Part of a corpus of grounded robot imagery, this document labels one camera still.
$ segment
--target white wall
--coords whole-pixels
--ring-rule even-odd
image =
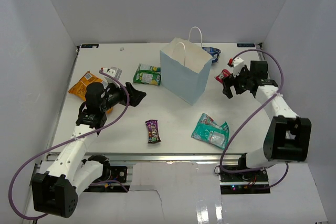
[[[0,0],[0,222],[20,223],[7,192],[19,166],[45,150],[76,56],[50,0]],[[23,211],[34,164],[15,183]]]
[[[284,96],[312,121],[308,164],[330,223],[336,223],[335,0],[287,0],[265,40],[285,73]],[[270,68],[279,80],[278,70]]]
[[[79,45],[168,42],[187,38],[192,26],[199,26],[208,42],[261,42],[286,0],[51,1]]]

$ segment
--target green snack bag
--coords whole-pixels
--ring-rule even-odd
[[[191,137],[213,144],[223,150],[229,140],[229,127],[226,122],[217,126],[207,114],[203,113]]]
[[[160,86],[161,84],[161,68],[153,67],[146,64],[139,64],[136,70],[133,83],[152,84]]]

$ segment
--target gift bag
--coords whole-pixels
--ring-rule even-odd
[[[190,42],[193,28],[201,35],[200,47]],[[202,49],[201,30],[193,28],[188,40],[174,38],[160,50],[161,84],[191,105],[203,94],[212,63],[212,56]]]

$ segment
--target white bag handle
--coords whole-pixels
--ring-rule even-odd
[[[174,52],[175,52],[175,50],[176,50],[178,44],[182,44],[182,46],[183,46],[183,48],[184,48],[184,62],[183,62],[183,65],[185,66],[185,54],[186,54],[186,53],[185,53],[185,45],[184,45],[183,42],[179,42],[179,43],[176,44],[176,46],[175,46],[175,48],[174,48],[174,50],[173,50],[172,56],[174,55]]]
[[[197,26],[193,26],[193,27],[190,29],[190,31],[189,31],[189,39],[188,39],[188,40],[190,41],[191,30],[194,29],[194,28],[197,28],[198,31],[199,31],[199,34],[201,35],[201,47],[203,47],[203,37],[202,37],[202,32],[201,32],[201,30],[200,30]]]

